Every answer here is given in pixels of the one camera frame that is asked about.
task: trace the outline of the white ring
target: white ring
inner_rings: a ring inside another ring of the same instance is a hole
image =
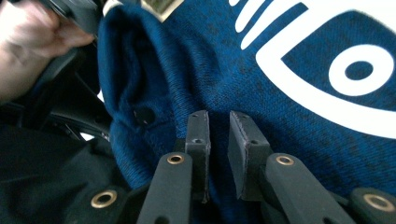
[[[373,67],[370,76],[361,80],[347,77],[347,68],[356,62],[367,62]],[[340,93],[361,96],[381,88],[393,73],[394,61],[385,49],[374,45],[358,45],[341,52],[329,70],[329,80]]]

